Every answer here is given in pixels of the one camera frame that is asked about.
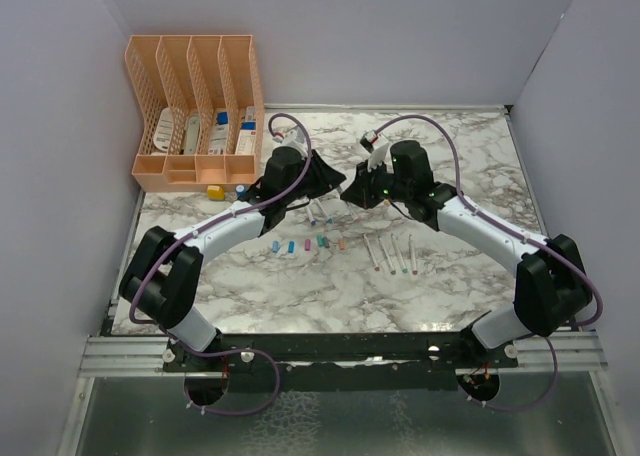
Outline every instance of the bolt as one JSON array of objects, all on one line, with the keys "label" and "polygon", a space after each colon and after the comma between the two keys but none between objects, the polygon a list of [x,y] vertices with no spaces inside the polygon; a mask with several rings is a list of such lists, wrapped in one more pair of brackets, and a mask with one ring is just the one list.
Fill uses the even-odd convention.
[{"label": "bolt", "polygon": [[253,361],[253,353],[249,351],[243,351],[242,353],[240,353],[240,359],[245,363],[250,363],[251,361]]},{"label": "bolt", "polygon": [[504,347],[504,354],[507,355],[507,358],[516,359],[518,356],[518,348],[516,348],[513,344],[507,344]]},{"label": "bolt", "polygon": [[167,350],[165,350],[164,353],[162,353],[162,361],[164,361],[165,363],[171,363],[175,359],[176,359],[176,355],[170,349],[167,349]]}]

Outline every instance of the yellow object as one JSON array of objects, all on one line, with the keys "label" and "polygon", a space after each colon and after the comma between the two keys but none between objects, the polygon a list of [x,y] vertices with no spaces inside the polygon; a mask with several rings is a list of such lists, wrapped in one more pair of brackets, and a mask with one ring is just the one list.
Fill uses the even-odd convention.
[{"label": "yellow object", "polygon": [[220,186],[207,186],[207,196],[213,201],[224,201],[224,189]]}]

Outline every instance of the purple wire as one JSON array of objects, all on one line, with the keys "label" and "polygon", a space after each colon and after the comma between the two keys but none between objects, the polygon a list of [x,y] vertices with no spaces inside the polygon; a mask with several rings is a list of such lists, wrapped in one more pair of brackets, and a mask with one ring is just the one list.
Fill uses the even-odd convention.
[{"label": "purple wire", "polygon": [[[258,209],[262,209],[265,206],[268,206],[271,203],[275,203],[276,201],[284,198],[287,194],[289,194],[291,191],[293,191],[296,188],[296,186],[298,186],[298,184],[300,184],[300,182],[302,181],[304,176],[307,174],[307,170],[309,169],[309,166],[311,166],[311,137],[309,136],[309,133],[307,132],[307,129],[302,125],[302,123],[300,121],[298,121],[297,118],[294,118],[293,116],[291,116],[289,114],[285,114],[285,113],[276,113],[273,116],[271,116],[271,118],[269,119],[269,128],[271,128],[271,123],[276,118],[287,118],[287,119],[293,121],[294,123],[296,123],[298,125],[298,127],[302,131],[302,134],[304,134],[304,137],[305,137],[305,139],[307,141],[307,154],[308,154],[308,156],[307,156],[307,159],[304,162],[304,167],[302,168],[302,172],[300,173],[298,178],[293,183],[291,183],[291,185],[287,189],[285,189],[281,193],[275,195],[273,198],[267,199],[266,201],[262,201],[262,202],[260,202],[258,204],[254,204],[253,206],[250,206],[248,208],[243,208],[243,209],[240,209],[240,210],[236,211],[236,213],[235,213],[236,216],[248,213],[250,211],[256,211]],[[208,223],[203,224],[202,226],[197,228],[197,231],[198,232],[206,231],[207,229],[215,226],[216,224],[218,224],[218,223],[220,223],[222,221],[225,221],[227,219],[233,218],[233,217],[234,217],[234,215],[232,213],[225,213],[222,216],[220,216],[219,218],[216,218],[216,219],[214,219],[212,221],[209,221]],[[138,307],[138,303],[140,302],[140,298],[142,298],[142,294],[144,293],[144,290],[147,288],[147,285],[149,284],[149,281],[151,281],[151,278],[153,278],[153,275],[156,274],[156,271],[158,271],[158,268],[160,268],[160,266],[162,266],[162,264],[169,258],[171,253],[173,253],[173,251],[176,248],[178,248],[180,245],[182,245],[186,241],[189,241],[193,237],[194,237],[194,233],[188,233],[188,234],[185,234],[182,238],[176,240],[175,243],[173,243],[171,246],[169,246],[169,249],[167,249],[164,253],[162,253],[162,255],[158,258],[158,260],[155,262],[155,264],[151,267],[151,269],[149,270],[147,275],[142,280],[142,283],[140,284],[140,287],[138,288],[138,291],[136,291],[136,294],[134,295],[133,299],[131,300],[131,307],[129,308],[129,319],[131,320],[132,323],[135,323],[135,324],[155,324],[155,321],[153,321],[151,319],[145,320],[145,319],[136,318],[135,312],[136,312],[136,308]]]},{"label": "purple wire", "polygon": [[549,350],[551,351],[551,357],[553,358],[553,379],[551,380],[551,384],[549,385],[549,387],[547,388],[547,390],[544,392],[542,396],[540,396],[538,399],[536,399],[532,403],[523,404],[521,406],[501,406],[499,404],[492,404],[492,403],[487,403],[483,401],[478,401],[477,399],[472,398],[471,396],[467,396],[467,399],[470,402],[477,404],[478,406],[493,409],[494,411],[502,411],[505,413],[519,413],[522,411],[530,411],[532,409],[537,408],[544,402],[546,402],[551,397],[551,395],[556,389],[556,386],[558,385],[558,355],[556,354],[556,350],[553,347],[553,344],[551,344],[551,340],[549,338],[544,338],[544,340],[549,345]]},{"label": "purple wire", "polygon": [[[379,134],[383,130],[385,130],[386,128],[391,126],[392,124],[395,124],[395,123],[397,123],[399,121],[404,121],[406,119],[420,119],[422,121],[426,121],[426,122],[432,124],[433,126],[435,126],[438,129],[438,131],[440,131],[442,136],[444,136],[444,139],[447,140],[447,143],[449,143],[449,147],[451,148],[451,153],[453,155],[453,166],[454,166],[455,176],[456,176],[456,194],[458,195],[458,198],[460,198],[460,201],[462,201],[462,204],[464,204],[464,206],[467,209],[469,209],[474,214],[478,215],[480,218],[482,218],[485,221],[487,221],[489,224],[492,224],[493,226],[495,226],[499,230],[501,230],[501,231],[503,231],[503,232],[507,233],[508,235],[513,236],[515,238],[521,238],[523,243],[524,242],[529,243],[532,246],[535,246],[536,248],[544,251],[549,256],[555,258],[561,264],[563,264],[564,266],[569,268],[569,270],[571,270],[575,275],[577,275],[589,287],[589,290],[593,293],[594,299],[596,300],[596,311],[595,311],[594,315],[591,316],[589,319],[587,319],[585,321],[579,321],[576,324],[578,326],[586,326],[586,325],[589,325],[589,324],[593,324],[598,319],[600,319],[600,316],[602,316],[602,310],[603,310],[602,296],[600,295],[600,292],[598,291],[598,288],[596,288],[596,286],[593,283],[593,281],[591,281],[591,279],[589,279],[589,277],[583,271],[581,271],[571,261],[569,261],[568,259],[563,257],[561,254],[557,253],[553,249],[551,249],[551,248],[545,246],[544,244],[539,243],[538,241],[535,241],[533,239],[525,239],[524,236],[521,233],[512,230],[508,226],[505,226],[504,224],[502,224],[500,221],[496,221],[491,216],[489,216],[486,213],[483,213],[482,211],[478,210],[478,208],[476,208],[473,204],[471,204],[469,201],[467,201],[467,199],[464,197],[464,193],[462,192],[462,181],[461,181],[462,178],[461,178],[461,174],[460,174],[460,158],[458,157],[458,151],[456,150],[456,146],[453,143],[453,139],[451,138],[451,136],[449,135],[447,130],[444,129],[437,121],[435,121],[435,120],[433,120],[433,119],[431,119],[431,118],[429,118],[427,116],[423,116],[421,114],[407,114],[407,115],[404,115],[404,116],[398,116],[397,118],[394,118],[391,121],[386,122],[385,124],[380,126],[378,129],[376,129],[375,133]],[[553,391],[555,390],[555,388],[557,386],[557,383],[558,383],[558,358],[557,358],[557,355],[556,355],[556,351],[553,348],[553,345],[551,344],[551,341],[548,338],[544,338],[544,339],[547,342],[547,344],[549,345],[549,349],[551,350],[551,356],[553,358],[553,380],[551,381],[551,385],[549,386],[547,391],[542,396],[540,396],[537,400],[535,400],[534,402],[532,402],[530,404],[527,404],[527,405],[524,405],[524,406],[498,406],[498,405],[493,405],[493,404],[490,404],[490,403],[485,403],[484,407],[487,407],[487,408],[490,408],[490,409],[494,409],[496,411],[505,411],[505,412],[528,411],[529,409],[533,409],[533,408],[539,406],[540,404],[544,403],[545,401],[547,401],[551,397],[551,394],[553,394]],[[482,402],[480,402],[480,401],[478,401],[476,399],[473,399],[473,398],[471,398],[470,401],[472,401],[472,402],[474,402],[476,404],[479,404],[481,406],[483,405]]]},{"label": "purple wire", "polygon": [[492,224],[493,226],[495,226],[499,230],[507,233],[508,235],[513,236],[514,238],[522,239],[523,242],[526,242],[526,243],[528,243],[528,244],[530,244],[532,246],[535,246],[536,248],[544,251],[549,256],[553,257],[554,259],[556,259],[557,261],[562,263],[564,266],[569,268],[569,270],[571,270],[571,272],[573,272],[576,276],[578,276],[582,280],[582,282],[589,287],[589,290],[593,293],[594,299],[596,300],[596,312],[589,319],[587,319],[585,321],[578,321],[576,324],[578,326],[587,326],[589,324],[595,323],[598,319],[600,319],[600,316],[602,316],[602,310],[603,310],[602,296],[600,295],[600,292],[598,291],[598,288],[596,288],[596,286],[593,283],[593,281],[591,281],[591,279],[589,279],[589,277],[584,272],[582,272],[577,266],[575,266],[573,263],[571,263],[571,261],[569,261],[568,259],[563,257],[561,254],[558,254],[556,251],[554,251],[553,249],[549,248],[548,246],[545,246],[544,244],[539,243],[538,241],[535,241],[533,239],[525,239],[525,238],[523,238],[523,235],[521,233],[519,233],[517,231],[514,231],[513,229],[509,228],[508,226],[505,226],[500,221],[496,221],[495,219],[493,219],[488,214],[483,213],[482,211],[479,211],[479,210],[477,211],[477,208],[473,204],[471,204],[464,197],[464,193],[462,192],[462,182],[461,182],[461,175],[460,175],[460,158],[458,157],[458,151],[456,150],[456,146],[453,143],[453,139],[451,139],[451,136],[449,136],[449,133],[447,132],[447,130],[444,129],[437,121],[435,121],[435,120],[433,120],[433,119],[431,119],[431,118],[429,118],[427,116],[422,116],[421,114],[408,114],[408,115],[404,115],[404,116],[399,116],[397,118],[392,119],[391,121],[386,122],[385,124],[380,126],[378,129],[376,129],[375,133],[378,134],[381,131],[383,131],[384,129],[386,129],[389,126],[391,126],[392,124],[395,124],[395,123],[397,123],[399,121],[404,121],[406,119],[420,119],[422,121],[426,121],[428,123],[431,123],[432,125],[434,125],[438,129],[438,131],[440,131],[440,133],[447,140],[447,143],[449,143],[449,147],[451,148],[451,153],[453,154],[453,165],[454,165],[454,168],[455,168],[455,175],[456,175],[456,193],[457,193],[458,197],[460,198],[460,201],[462,201],[462,204],[464,204],[467,209],[469,209],[474,214],[476,214],[480,218],[482,218],[485,221],[487,221],[489,224]]},{"label": "purple wire", "polygon": [[269,363],[271,364],[271,366],[273,366],[273,369],[276,373],[276,383],[275,386],[273,387],[273,392],[271,393],[271,396],[269,396],[269,399],[267,399],[264,403],[262,403],[259,406],[256,406],[255,408],[251,408],[251,409],[245,409],[242,411],[228,411],[225,409],[215,409],[215,408],[210,408],[208,406],[199,406],[197,404],[195,404],[192,400],[191,400],[191,395],[189,394],[189,391],[187,390],[186,386],[184,388],[184,394],[186,396],[186,398],[189,400],[189,402],[192,404],[192,406],[194,406],[197,409],[203,410],[205,413],[211,413],[211,414],[217,414],[219,416],[250,416],[252,414],[256,414],[259,413],[260,411],[262,411],[263,409],[266,409],[267,407],[269,407],[271,405],[271,403],[273,403],[276,400],[276,397],[278,396],[278,392],[280,391],[280,371],[278,370],[278,365],[275,362],[275,360],[268,354],[265,353],[264,351],[260,350],[260,349],[252,349],[252,348],[248,348],[248,349],[230,349],[228,351],[220,351],[218,353],[202,353],[200,351],[194,351],[193,349],[191,349],[189,346],[187,346],[184,343],[180,343],[180,345],[186,349],[188,352],[190,352],[191,354],[198,356],[200,358],[219,358],[219,357],[223,357],[223,356],[229,356],[232,354],[238,354],[238,353],[254,353],[254,354],[259,354],[260,356],[263,356],[264,358],[267,359],[267,361],[269,361]]},{"label": "purple wire", "polygon": [[[291,191],[293,191],[298,184],[300,184],[300,182],[302,181],[302,179],[305,177],[305,175],[307,174],[307,171],[309,170],[309,167],[311,166],[311,137],[309,136],[309,133],[307,131],[307,129],[304,127],[304,125],[295,117],[289,115],[289,114],[285,114],[285,113],[277,113],[274,114],[273,116],[271,116],[271,118],[269,119],[269,128],[271,128],[271,124],[273,122],[274,119],[276,118],[287,118],[291,121],[293,121],[296,125],[298,125],[298,127],[300,128],[300,130],[302,131],[302,134],[305,137],[305,140],[307,142],[307,159],[304,163],[304,166],[302,168],[302,172],[300,173],[300,175],[296,178],[296,180],[291,183],[291,185],[285,189],[284,191],[282,191],[281,193],[277,194],[276,196],[266,200],[266,201],[262,201],[258,204],[255,204],[251,207],[248,208],[243,208],[240,209],[238,211],[236,211],[236,215],[241,215],[241,214],[245,214],[248,213],[250,211],[257,211],[259,209],[264,208],[265,206],[268,206],[271,203],[274,203],[282,198],[284,198],[287,194],[289,194]],[[232,213],[226,213],[223,214],[222,216],[220,216],[219,218],[216,218],[212,221],[209,221],[208,223],[203,224],[202,226],[200,226],[197,231],[206,231],[207,229],[211,228],[212,226],[225,221],[227,219],[230,219],[234,217],[234,215]],[[158,271],[158,268],[160,268],[160,266],[167,260],[167,258],[171,255],[171,253],[173,253],[173,251],[178,248],[181,244],[185,243],[186,241],[189,241],[191,238],[194,237],[194,233],[189,233],[186,234],[185,236],[183,236],[182,238],[178,239],[175,243],[173,243],[164,253],[162,253],[162,255],[158,258],[158,260],[155,262],[155,264],[151,267],[151,269],[149,270],[149,272],[147,273],[147,275],[144,277],[144,279],[142,280],[142,283],[140,284],[140,287],[138,288],[138,291],[136,291],[136,294],[134,295],[133,299],[131,300],[131,308],[129,309],[129,319],[136,324],[155,324],[155,321],[153,320],[144,320],[144,319],[138,319],[135,316],[135,311],[136,308],[138,307],[138,303],[140,302],[140,298],[142,297],[142,294],[144,293],[145,288],[147,287],[147,285],[149,284],[149,281],[151,281],[151,278],[153,277],[153,275],[156,273],[156,271]],[[280,371],[278,370],[278,365],[276,364],[275,360],[267,353],[265,353],[264,351],[261,351],[259,349],[232,349],[232,350],[228,350],[228,351],[220,351],[217,353],[203,353],[203,352],[199,352],[199,351],[195,351],[192,348],[190,348],[189,346],[187,346],[186,344],[180,342],[180,345],[189,353],[201,357],[201,358],[219,358],[222,356],[228,356],[231,354],[238,354],[238,353],[242,353],[242,352],[252,352],[255,354],[259,354],[260,356],[263,356],[267,359],[267,361],[269,361],[269,363],[271,364],[271,366],[273,366],[273,369],[276,373],[276,383],[275,386],[273,388],[273,392],[271,393],[271,396],[269,397],[269,399],[267,401],[265,401],[263,404],[261,404],[260,406],[257,406],[255,408],[252,409],[247,409],[247,410],[243,410],[243,411],[225,411],[222,409],[214,409],[214,408],[208,408],[208,407],[204,407],[205,412],[208,413],[212,413],[212,414],[219,414],[222,416],[248,416],[251,414],[255,414],[258,413],[260,411],[262,411],[263,409],[267,408],[271,403],[273,403],[276,399],[276,397],[278,396],[278,392],[280,391]]]}]

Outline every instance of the purple cable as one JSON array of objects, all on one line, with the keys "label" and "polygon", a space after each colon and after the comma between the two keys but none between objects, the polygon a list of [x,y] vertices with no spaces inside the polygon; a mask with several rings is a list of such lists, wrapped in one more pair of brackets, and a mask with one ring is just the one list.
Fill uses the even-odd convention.
[{"label": "purple cable", "polygon": [[[309,170],[309,167],[311,166],[311,137],[309,136],[309,133],[307,132],[306,128],[302,125],[302,123],[295,117],[289,115],[289,114],[285,114],[285,113],[277,113],[274,114],[273,116],[271,116],[271,118],[269,119],[269,128],[271,128],[271,124],[273,122],[274,119],[276,118],[287,118],[291,121],[293,121],[295,124],[298,125],[298,127],[300,127],[300,130],[302,131],[302,133],[304,134],[305,140],[307,142],[307,159],[304,163],[304,166],[302,168],[302,172],[300,173],[300,175],[296,178],[296,180],[291,183],[291,185],[285,189],[284,191],[282,191],[281,193],[277,194],[276,196],[274,196],[273,198],[270,198],[266,201],[262,201],[258,204],[255,204],[249,208],[244,208],[241,209],[239,211],[236,211],[236,215],[241,215],[241,214],[245,214],[248,213],[249,211],[256,211],[259,209],[264,208],[265,206],[268,206],[271,203],[274,203],[282,198],[284,198],[287,194],[289,194],[291,191],[293,191],[296,186],[298,186],[298,184],[300,184],[300,182],[302,181],[302,179],[305,177],[305,175],[307,174],[307,171]],[[200,226],[198,228],[198,232],[200,231],[205,231],[209,228],[211,228],[212,226],[225,221],[227,219],[230,219],[234,217],[233,214],[231,213],[226,213],[223,214],[222,216],[220,216],[219,218],[216,218],[212,221],[209,221],[206,224],[203,224],[202,226]],[[138,307],[138,303],[140,302],[140,298],[142,297],[142,294],[144,293],[145,288],[147,287],[147,285],[149,284],[149,281],[151,281],[151,278],[153,277],[153,275],[156,273],[156,271],[158,271],[158,268],[167,260],[167,258],[169,257],[169,255],[171,255],[171,253],[173,253],[173,251],[178,248],[181,244],[183,244],[186,241],[189,241],[191,238],[194,237],[193,233],[189,233],[185,236],[183,236],[182,238],[178,239],[175,243],[173,243],[164,253],[162,253],[162,255],[158,258],[158,260],[155,262],[155,264],[151,267],[151,269],[149,270],[149,272],[147,273],[147,275],[144,277],[144,279],[142,280],[142,283],[140,284],[140,287],[138,288],[138,291],[136,291],[135,296],[133,297],[133,299],[131,300],[131,308],[129,309],[129,319],[136,324],[155,324],[154,321],[152,320],[141,320],[136,318],[135,316],[135,311],[136,308]],[[273,366],[273,369],[275,370],[276,373],[276,384],[273,388],[273,392],[271,393],[271,396],[269,397],[269,399],[264,402],[263,404],[261,404],[260,406],[257,406],[256,408],[253,409],[248,409],[248,410],[244,410],[244,411],[225,411],[225,410],[221,410],[221,409],[213,409],[213,408],[207,408],[205,407],[204,410],[205,412],[209,412],[209,413],[213,413],[213,414],[219,414],[219,415],[223,415],[223,416],[247,416],[250,414],[255,414],[259,411],[262,411],[263,409],[265,409],[266,407],[268,407],[271,403],[273,403],[273,401],[275,401],[276,397],[278,396],[278,392],[280,390],[280,372],[278,371],[278,365],[276,364],[276,362],[274,361],[274,359],[267,353],[265,353],[264,351],[261,351],[259,349],[232,349],[229,351],[221,351],[218,353],[202,353],[199,351],[194,351],[193,349],[191,349],[190,347],[188,347],[186,344],[184,343],[180,343],[181,346],[183,348],[185,348],[186,351],[190,352],[191,354],[201,357],[201,358],[218,358],[218,357],[222,357],[222,356],[227,356],[230,354],[238,354],[241,352],[253,352],[255,354],[259,354],[260,356],[265,357],[269,363],[271,364],[271,366]]]},{"label": "purple cable", "polygon": [[[453,139],[451,138],[451,136],[449,135],[447,130],[444,129],[437,121],[435,121],[435,120],[433,120],[433,119],[431,119],[431,118],[429,118],[427,116],[423,116],[421,114],[408,114],[408,115],[404,115],[404,116],[398,116],[397,118],[394,118],[391,121],[386,122],[385,124],[380,126],[378,129],[376,129],[374,132],[376,134],[379,134],[383,130],[385,130],[386,128],[391,126],[392,124],[395,124],[395,123],[397,123],[399,121],[404,121],[406,119],[420,119],[422,121],[426,121],[426,122],[432,124],[433,126],[435,126],[438,129],[438,131],[440,131],[442,136],[444,136],[444,139],[447,140],[447,143],[449,143],[449,147],[451,148],[451,153],[453,155],[453,166],[454,166],[455,176],[456,176],[456,194],[460,198],[460,201],[462,201],[462,204],[464,204],[464,206],[467,209],[472,211],[474,214],[480,216],[482,219],[487,221],[489,224],[492,224],[493,226],[495,226],[499,230],[501,230],[501,231],[503,231],[503,232],[507,233],[508,235],[513,236],[515,238],[522,238],[523,242],[527,242],[527,243],[531,244],[532,246],[535,246],[536,248],[544,251],[545,253],[547,253],[551,257],[555,258],[557,261],[559,261],[564,266],[569,268],[569,270],[571,270],[575,275],[577,275],[589,287],[589,290],[593,293],[594,299],[596,300],[596,312],[589,319],[587,319],[585,321],[579,321],[576,324],[578,326],[586,326],[586,325],[589,325],[589,324],[593,324],[598,319],[600,319],[600,316],[602,316],[602,310],[603,310],[602,296],[600,295],[600,292],[596,288],[596,286],[593,283],[593,281],[591,281],[591,279],[589,279],[589,277],[584,272],[582,272],[571,261],[569,261],[568,259],[563,257],[561,254],[558,254],[553,249],[545,246],[542,243],[539,243],[538,241],[535,241],[535,240],[532,240],[532,239],[524,239],[522,234],[520,234],[517,231],[512,230],[508,226],[505,226],[500,221],[496,221],[491,216],[489,216],[486,213],[483,213],[482,211],[478,210],[473,204],[471,204],[469,201],[467,201],[467,199],[464,197],[464,193],[462,192],[462,182],[461,182],[461,174],[460,174],[460,158],[458,157],[458,151],[456,150],[456,146],[453,143]],[[556,351],[553,348],[553,345],[551,344],[551,341],[548,338],[544,338],[544,339],[547,342],[547,344],[549,345],[549,349],[551,350],[551,356],[553,357],[553,380],[551,381],[551,385],[549,386],[547,391],[542,396],[540,396],[540,398],[535,400],[533,403],[530,403],[530,404],[527,404],[527,405],[524,405],[524,406],[512,406],[512,407],[509,407],[509,406],[497,406],[497,405],[492,405],[492,404],[489,404],[489,403],[485,403],[484,407],[487,407],[487,408],[490,408],[490,409],[494,409],[496,411],[519,412],[519,411],[527,411],[529,409],[533,409],[533,408],[537,407],[538,405],[544,403],[546,400],[549,399],[551,394],[553,394],[553,391],[555,390],[556,385],[558,383],[558,358],[557,358],[557,355],[556,355]],[[483,405],[482,402],[480,402],[480,401],[478,401],[476,399],[471,398],[471,401],[476,403],[476,404],[479,404],[481,406]]]},{"label": "purple cable", "polygon": [[232,354],[238,354],[238,353],[254,353],[254,354],[259,354],[260,356],[263,356],[267,359],[267,361],[269,361],[269,363],[271,364],[271,366],[273,366],[274,371],[276,372],[276,383],[275,386],[273,387],[273,392],[271,393],[271,396],[269,396],[269,399],[267,399],[264,403],[262,403],[259,406],[256,406],[255,408],[252,409],[245,409],[242,411],[228,411],[225,409],[215,409],[215,408],[210,408],[208,406],[199,406],[197,404],[195,404],[193,401],[191,401],[191,396],[189,395],[189,391],[187,390],[186,386],[184,388],[184,394],[186,396],[186,398],[189,400],[189,403],[191,403],[192,406],[194,406],[195,408],[199,409],[199,410],[204,410],[205,413],[211,413],[211,414],[217,414],[219,416],[250,416],[252,414],[256,414],[259,413],[260,411],[262,411],[263,409],[266,409],[267,407],[269,407],[271,405],[271,403],[273,403],[276,400],[276,397],[278,396],[278,392],[280,391],[280,371],[278,371],[278,365],[275,362],[275,360],[268,354],[265,353],[264,351],[261,351],[260,349],[230,349],[228,351],[220,351],[219,353],[202,353],[200,351],[194,351],[193,349],[191,349],[189,346],[187,346],[184,343],[180,343],[180,345],[187,350],[188,352],[190,352],[191,354],[198,356],[200,358],[219,358],[222,356],[229,356]]},{"label": "purple cable", "polygon": [[[469,201],[467,201],[467,199],[464,197],[464,193],[462,192],[462,187],[461,187],[462,183],[461,183],[461,176],[460,176],[460,159],[458,157],[458,151],[456,150],[456,146],[453,143],[453,139],[451,139],[451,136],[449,136],[449,133],[447,132],[447,130],[444,129],[437,121],[427,116],[422,116],[421,114],[408,114],[405,116],[399,116],[397,118],[392,119],[391,121],[386,122],[385,124],[380,126],[378,129],[376,129],[374,132],[378,134],[383,130],[385,130],[386,128],[388,128],[389,126],[391,126],[392,124],[395,124],[399,121],[404,121],[405,119],[421,119],[422,121],[431,123],[438,129],[438,131],[440,131],[440,133],[447,140],[447,143],[449,143],[449,147],[451,148],[451,152],[453,154],[453,165],[455,168],[455,175],[456,175],[456,193],[458,194],[460,201],[462,201],[462,204],[464,204],[465,207],[470,211],[472,211],[474,214],[484,219],[489,224],[492,224],[499,230],[507,233],[510,236],[513,236],[514,238],[523,239],[523,236],[521,233],[512,230],[508,226],[505,226],[504,224],[502,224],[500,221],[496,221],[491,216],[487,215],[486,213],[483,213],[482,211],[476,212],[477,208],[473,204],[471,204]],[[578,276],[582,280],[582,282],[589,287],[589,290],[593,293],[593,297],[596,300],[596,312],[589,319],[585,321],[578,321],[576,324],[578,326],[587,326],[589,324],[595,323],[598,319],[600,319],[600,316],[602,316],[602,310],[603,310],[602,296],[600,295],[600,292],[596,288],[595,284],[593,284],[593,281],[591,281],[591,279],[589,279],[589,277],[585,273],[583,273],[578,267],[576,267],[571,261],[569,261],[562,255],[558,254],[553,249],[532,239],[523,239],[523,241],[526,241],[528,244],[531,244],[532,246],[535,246],[536,248],[544,251],[549,256],[555,258],[564,266],[569,268],[569,270],[571,270],[571,272],[573,272],[576,276]]]},{"label": "purple cable", "polygon": [[478,406],[482,406],[483,408],[493,409],[494,411],[502,411],[505,413],[519,413],[522,411],[529,411],[531,409],[535,409],[544,402],[546,402],[558,385],[558,355],[556,354],[556,350],[551,344],[551,340],[549,338],[544,338],[544,340],[549,345],[549,350],[551,351],[551,357],[553,358],[553,379],[551,380],[551,384],[544,392],[542,396],[536,399],[534,402],[529,404],[523,404],[521,406],[501,406],[499,404],[491,404],[483,401],[478,401],[477,399],[472,398],[471,396],[467,396],[467,400],[477,404]]},{"label": "purple cable", "polygon": [[[293,116],[289,115],[289,114],[285,114],[285,113],[276,113],[273,116],[271,116],[271,118],[269,119],[269,130],[271,130],[271,123],[274,119],[276,118],[287,118],[291,121],[293,121],[294,123],[296,123],[300,129],[302,130],[302,134],[304,134],[304,137],[307,141],[307,154],[308,157],[304,163],[304,167],[302,168],[302,172],[300,173],[300,175],[298,176],[298,178],[291,183],[291,186],[289,186],[287,189],[285,189],[284,191],[282,191],[280,194],[275,195],[273,198],[270,198],[266,201],[262,201],[261,203],[258,204],[254,204],[253,206],[250,206],[248,208],[243,208],[240,209],[238,211],[236,211],[236,215],[239,216],[241,214],[245,214],[248,213],[250,211],[256,211],[258,209],[262,209],[265,206],[270,205],[271,203],[275,203],[276,201],[284,198],[287,194],[289,194],[291,191],[293,191],[296,186],[298,186],[298,184],[300,184],[300,181],[302,181],[302,178],[304,178],[304,176],[307,174],[307,170],[309,169],[309,166],[311,166],[311,137],[309,136],[309,133],[307,132],[306,128],[302,125],[302,123],[300,121],[298,121],[298,119],[294,118]],[[207,229],[215,226],[216,224],[225,221],[227,219],[230,219],[234,217],[234,215],[232,213],[226,213],[223,214],[222,216],[220,216],[219,218],[216,218],[212,221],[209,221],[206,224],[203,224],[202,226],[200,226],[197,231],[206,231]],[[140,302],[140,298],[142,298],[142,294],[144,293],[144,290],[146,289],[147,285],[149,284],[149,281],[151,281],[151,278],[153,278],[153,275],[156,274],[156,271],[158,271],[158,268],[160,266],[162,266],[162,264],[167,260],[167,258],[169,257],[169,255],[171,253],[173,253],[173,251],[179,247],[181,244],[185,243],[186,241],[189,241],[191,238],[193,238],[194,235],[193,233],[189,233],[184,235],[182,238],[178,239],[175,243],[173,243],[171,246],[169,246],[169,249],[167,249],[164,253],[162,253],[162,255],[158,258],[158,260],[155,262],[155,264],[151,267],[151,269],[149,270],[149,272],[147,273],[147,275],[144,277],[144,279],[142,280],[142,283],[140,284],[140,287],[138,288],[138,291],[136,291],[136,294],[133,297],[133,300],[131,300],[131,307],[129,308],[129,319],[131,320],[132,323],[135,324],[155,324],[155,321],[151,320],[151,319],[138,319],[136,318],[135,312],[136,312],[136,308],[138,307],[138,303]]]}]

